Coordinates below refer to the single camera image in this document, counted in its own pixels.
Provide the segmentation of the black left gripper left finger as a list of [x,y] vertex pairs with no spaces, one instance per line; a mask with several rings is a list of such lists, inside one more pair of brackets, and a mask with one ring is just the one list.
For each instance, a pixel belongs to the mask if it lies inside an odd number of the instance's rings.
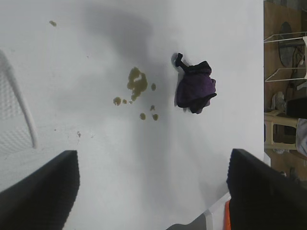
[[0,193],[0,228],[63,229],[79,187],[77,151],[66,150]]

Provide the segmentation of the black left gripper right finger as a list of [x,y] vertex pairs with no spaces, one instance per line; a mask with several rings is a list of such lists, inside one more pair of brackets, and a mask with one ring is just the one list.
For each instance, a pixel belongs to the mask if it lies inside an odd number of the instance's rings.
[[307,191],[244,149],[233,149],[227,186],[233,230],[305,230]]

